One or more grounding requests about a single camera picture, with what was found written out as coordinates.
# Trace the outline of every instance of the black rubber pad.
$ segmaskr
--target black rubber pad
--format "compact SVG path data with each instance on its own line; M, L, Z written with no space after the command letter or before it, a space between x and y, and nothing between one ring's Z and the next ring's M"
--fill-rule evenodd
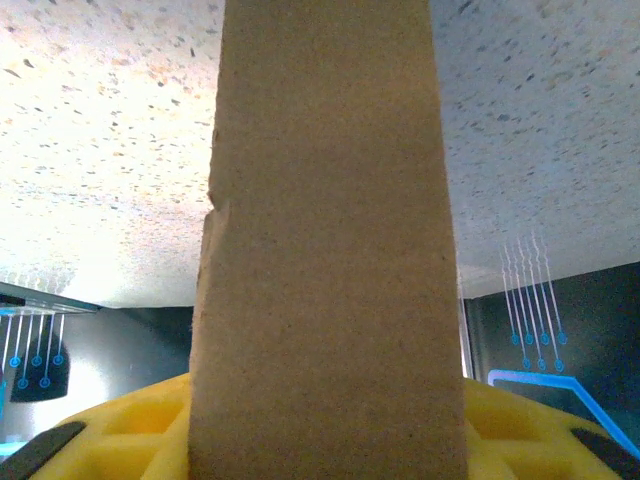
M640 480L640 460L618 445L616 441L582 428L574 428L571 433L591 450L591 453L620 475L620 478Z
M66 423L34 437L0 464L0 480L27 480L86 426L83 422Z

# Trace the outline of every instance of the dark wall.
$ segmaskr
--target dark wall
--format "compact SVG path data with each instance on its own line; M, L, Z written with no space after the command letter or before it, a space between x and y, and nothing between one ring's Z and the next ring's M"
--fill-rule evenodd
M14 318L3 379L6 386L0 443L29 440L69 415L187 372L192 314L192 308L161 308L102 309L95 315L67 315L59 365L54 363L54 358L58 352L61 317L55 317L46 372L51 384L46 388L39 382L47 365L50 317L45 318L43 326L40 367L33 365L39 317L32 326L31 342L27 342L30 319L23 318L17 368L9 365L18 339L19 319ZM5 345L7 322L4 317L0 325L0 348ZM28 362L26 372L25 360Z
M502 292L466 301L475 378L487 382L494 369L575 377L632 441L640 445L640 263L557 280L553 289L562 330L567 336L566 344L556 342L564 368L561 371L555 368L552 342L540 345L546 369L538 368L535 342L528 345L525 341L526 356L531 361L531 367L526 368L522 344L514 345L511 339L509 312ZM526 304L526 291L522 293ZM557 319L548 285L545 293L557 340ZM529 289L529 295L533 299L533 290ZM525 313L530 316L528 308ZM538 324L535 309L534 319ZM571 391L513 382L496 385L593 420Z

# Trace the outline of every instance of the glowing blue line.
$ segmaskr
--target glowing blue line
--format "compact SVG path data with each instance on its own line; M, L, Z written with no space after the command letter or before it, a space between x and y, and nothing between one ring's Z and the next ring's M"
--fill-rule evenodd
M518 292L518 297L520 298L520 309L522 310L522 321L524 323L524 328L527 331L527 337L530 335L529 333L529 322L527 322L527 313L524 309L524 299L522 298L522 290L520 289L520 270L518 269L518 260L516 259L516 250L513 249L513 270L516 278L516 287Z
M560 322L560 313L558 312L558 304L556 303L556 294L553 291L553 283L551 282L551 270L549 269L549 255L547 254L547 244L544 242L544 237L540 239L542 243L542 254L544 256L544 265L547 269L547 279L549 283L549 292L551 292L551 301L553 302L553 310L556 314L556 320L558 321L558 334L562 333L562 323Z
M513 370L491 370L488 376L489 385L493 386L496 380L506 382L526 383L541 387L560 388L571 390L584 403L593 416L600 422L600 425L609 432L611 438L617 441L624 449L640 460L640 450L629 440L629 437L616 425L607 412L596 402L596 400L585 390L575 377L565 377L563 375L552 375L549 373L516 372Z
M44 313L40 315L40 328L38 331L38 350L36 352L36 356L40 356L40 341L42 339L42 322L44 322Z
M60 356L60 349L62 348L62 334L64 332L64 313L62 314L62 318L60 319L60 338L58 338L58 356Z
M17 339L16 339L16 349L13 352L13 357L17 358L18 357L18 349L20 348L20 335L22 335L22 317L23 315L20 314L20 322L18 323L18 335L17 335Z
M525 293L527 294L527 305L529 306L529 315L531 316L531 326L533 327L533 337L536 340L536 349L538 350L538 361L542 360L542 352L540 351L540 342L538 341L538 329L536 327L536 317L533 315L533 306L531 305L531 295L529 295L529 289L526 287L527 284L527 269L524 265L524 251L522 250L522 243L520 243L520 237L518 237L518 250L520 251L520 257L522 258L522 277L524 278L523 287Z
M516 314L516 323L518 325L518 335L520 336L520 345L522 346L522 360L526 362L527 360L527 350L524 346L524 336L522 335L522 325L520 324L520 314L518 313L518 305L516 302L516 294L513 289L513 272L511 271L511 257L509 256L509 250L507 250L507 244L503 245L504 254L507 257L507 270L509 272L509 291L511 292L511 297L513 299L513 311Z
M531 274L531 288L533 289L533 297L536 301L536 310L538 311L538 320L540 320L540 329L542 331L542 335L544 335L545 333L544 321L542 320L542 310L540 309L540 299L538 298L538 290L536 290L536 277L533 274L533 254L531 253L529 242L525 242L524 245L527 248L527 257L529 260L529 273Z
M7 361L7 351L9 350L9 337L11 336L11 322L13 322L13 315L9 315L9 325L7 325L7 338L4 342L4 354L2 355L2 374L4 377L4 364Z
M47 363L44 364L44 377L49 379L49 356L51 355L51 339L53 338L53 322L55 321L56 314L51 315L51 323L49 324L49 345L47 346Z
M500 263L502 264L502 283L504 284L504 298L507 301L507 308L509 309L509 323L511 323L511 337L516 334L516 329L513 326L513 313L511 312L511 302L509 301L509 293L507 288L507 272L505 270L504 258L502 252L500 253Z
M31 312L31 318L29 319L29 333L27 334L27 352L24 355L24 367L22 368L22 378L27 377L27 365L29 364L29 347L31 345L31 332L33 330L33 312Z
M4 411L4 391L7 388L7 382L4 380L0 383L0 418L2 418L2 413Z
M9 457L26 444L27 442L0 443L0 457Z
M544 302L544 310L547 313L547 321L549 322L549 331L551 332L551 344L553 345L553 352L556 355L556 361L560 359L558 355L558 346L556 345L556 336L553 332L553 323L551 322L551 313L549 313L549 302L547 302L547 293L544 290L544 280L542 277L542 268L540 266L540 249L538 248L538 244L536 243L536 236L531 231L531 241L533 242L533 248L536 251L536 265L538 267L538 277L540 278L540 291L542 292L542 301Z

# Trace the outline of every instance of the yellow foam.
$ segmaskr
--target yellow foam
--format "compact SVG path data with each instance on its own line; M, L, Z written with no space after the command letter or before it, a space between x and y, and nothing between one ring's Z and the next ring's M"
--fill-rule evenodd
M465 380L470 480L616 480L573 437L599 426L481 383ZM186 480L189 375L138 390L64 423L87 427L34 480Z

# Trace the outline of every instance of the black panel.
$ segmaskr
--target black panel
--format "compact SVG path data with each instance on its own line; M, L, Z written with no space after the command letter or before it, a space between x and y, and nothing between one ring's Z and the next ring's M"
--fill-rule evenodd
M26 303L24 298L0 293L0 307L24 307Z
M71 422L37 435L0 465L0 480L27 480L85 427Z
M97 305L92 305L90 303L84 303L71 298L60 297L58 295L52 295L50 293L19 287L17 285L11 285L4 282L0 282L0 295L18 299L22 306L26 306L27 308L43 308L45 310L51 310L59 313L89 313L96 312L99 309Z
M571 433L623 480L640 479L640 461L616 442L582 428L575 428Z
M522 340L527 328L524 322L521 322L522 336L519 336L515 314L513 325L516 328L512 330L504 292L466 300L475 378L487 382L492 370L574 377L629 440L640 446L640 263L556 280L553 290L555 297L552 298L549 285L545 283L549 318L543 290L537 286L542 324L548 334L543 341L535 295L530 287L528 289L540 340L539 351L545 362L543 367L538 364L538 344ZM527 290L522 294L526 317L530 319ZM520 304L518 295L514 297ZM563 336L555 315L554 298ZM530 320L528 328L532 334L536 333ZM519 337L515 342L514 331ZM566 391L516 382L500 382L500 388L594 420L578 397L568 395Z
M68 315L61 342L60 315L56 317L51 336L48 316L45 316L42 335L38 333L40 317L34 319L30 337L29 319L25 317L17 355L14 352L19 318L14 317L3 379L5 403L0 405L0 444L29 440L43 430L43 424L47 428L67 415L93 406L94 402L101 403L186 373L192 316L191 307L103 308L96 314ZM5 345L6 333L5 317L0 328L1 347ZM38 350L34 341L38 336L42 340L42 363L34 362ZM28 358L27 338L31 339ZM51 351L47 361L49 339ZM14 359L18 364L16 368L10 365ZM49 379L47 385L41 383L43 378ZM43 401L52 398L59 400ZM47 424L49 403L51 420Z

